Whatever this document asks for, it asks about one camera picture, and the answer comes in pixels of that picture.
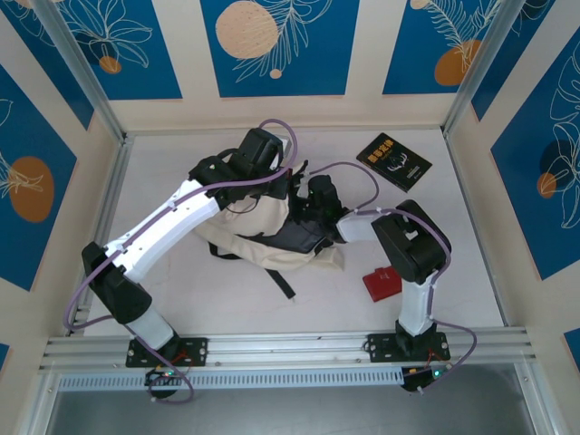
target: small red box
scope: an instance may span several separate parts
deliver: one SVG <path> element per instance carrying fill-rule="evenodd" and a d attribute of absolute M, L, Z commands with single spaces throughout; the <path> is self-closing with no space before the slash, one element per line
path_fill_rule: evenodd
<path fill-rule="evenodd" d="M 402 290 L 401 277 L 392 266 L 375 269 L 373 274 L 364 276 L 362 281 L 374 302 L 396 295 Z"/>

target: white floor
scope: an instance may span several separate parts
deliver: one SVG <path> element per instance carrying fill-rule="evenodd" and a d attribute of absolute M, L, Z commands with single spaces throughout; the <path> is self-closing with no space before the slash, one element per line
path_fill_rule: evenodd
<path fill-rule="evenodd" d="M 379 132 L 299 130 L 298 157 L 308 159 L 310 169 L 338 160 L 356 162 L 356 154 Z M 435 317 L 466 326 L 503 325 L 441 132 L 386 132 L 433 164 L 409 194 L 377 176 L 381 195 L 376 204 L 395 207 L 404 199 L 413 198 L 451 241 L 452 262 L 437 287 Z M 199 160 L 237 147 L 245 133 L 244 130 L 228 130 L 225 133 L 138 136 L 111 237 L 134 227 L 166 200 Z M 371 181 L 357 169 L 334 168 L 329 173 L 346 207 L 355 207 L 373 193 Z M 232 262 L 212 257 L 207 243 L 195 234 L 177 243 L 150 270 L 142 284 L 179 334 L 392 329 L 401 308 L 401 296 L 375 304 L 362 281 L 362 277 L 376 267 L 389 264 L 381 246 L 378 242 L 360 242 L 341 246 L 341 249 L 346 263 L 342 272 L 313 266 L 284 272 L 297 293 L 295 302 L 288 301 L 259 267 L 243 260 Z M 95 297 L 90 318 L 105 313 Z M 108 321 L 89 328 L 85 334 L 122 335 L 126 331 Z"/>

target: bag strap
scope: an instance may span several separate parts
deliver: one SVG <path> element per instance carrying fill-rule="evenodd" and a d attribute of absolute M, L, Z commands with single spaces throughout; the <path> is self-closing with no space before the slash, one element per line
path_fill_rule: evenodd
<path fill-rule="evenodd" d="M 294 298 L 294 296 L 296 296 L 295 291 L 288 284 L 288 282 L 280 275 L 280 272 L 272 269 L 264 269 L 264 270 L 266 271 L 267 274 L 270 275 L 270 277 L 274 280 L 274 282 L 278 284 L 278 287 L 280 287 L 280 290 L 282 290 L 282 293 L 284 293 L 288 299 L 292 299 Z"/>
<path fill-rule="evenodd" d="M 216 245 L 214 245 L 213 243 L 209 243 L 209 253 L 212 256 L 216 256 L 217 258 L 221 258 L 222 260 L 241 260 L 242 257 L 241 256 L 237 256 L 236 254 L 219 254 L 218 253 L 218 247 Z"/>
<path fill-rule="evenodd" d="M 209 245 L 209 253 L 212 256 L 216 256 L 217 258 L 221 258 L 223 260 L 241 260 L 242 259 L 240 256 L 237 256 L 236 254 L 219 254 L 218 247 L 216 245 L 214 245 L 213 243 L 209 243 L 209 242 L 208 242 L 208 245 Z M 288 282 L 280 275 L 280 272 L 278 272 L 277 270 L 271 270 L 271 269 L 264 269 L 264 270 L 270 275 L 270 277 L 274 280 L 274 282 L 278 285 L 278 287 L 280 287 L 280 290 L 282 290 L 282 293 L 284 293 L 284 295 L 288 299 L 292 299 L 294 296 L 296 296 L 295 291 L 288 284 Z"/>

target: enclosure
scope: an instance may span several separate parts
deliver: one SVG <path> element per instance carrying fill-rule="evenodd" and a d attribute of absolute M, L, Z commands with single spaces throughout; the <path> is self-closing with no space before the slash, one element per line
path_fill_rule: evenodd
<path fill-rule="evenodd" d="M 580 433 L 575 0 L 0 9 L 3 433 Z M 392 332 L 402 303 L 365 287 L 390 264 L 376 240 L 335 244 L 342 267 L 283 270 L 290 300 L 261 267 L 216 258 L 188 232 L 140 284 L 179 336 L 207 344 L 184 370 L 193 401 L 151 402 L 151 367 L 126 366 L 122 324 L 63 327 L 67 304 L 73 325 L 109 314 L 91 291 L 70 301 L 81 252 L 131 231 L 199 162 L 273 118 L 292 132 L 264 129 L 308 170 L 360 165 L 381 133 L 430 164 L 409 191 L 374 174 L 366 207 L 366 174 L 323 173 L 346 208 L 413 199 L 449 239 L 432 302 L 449 365 L 431 349 L 427 363 L 374 361 L 369 334 Z M 401 388 L 430 363 L 443 372 L 432 388 Z M 171 379 L 168 400 L 186 397 Z"/>

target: book cover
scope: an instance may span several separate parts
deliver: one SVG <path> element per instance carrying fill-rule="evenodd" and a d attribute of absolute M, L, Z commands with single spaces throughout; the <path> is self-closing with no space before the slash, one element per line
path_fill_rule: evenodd
<path fill-rule="evenodd" d="M 404 192 L 408 192 L 431 167 L 423 157 L 385 133 L 377 136 L 356 159 Z"/>

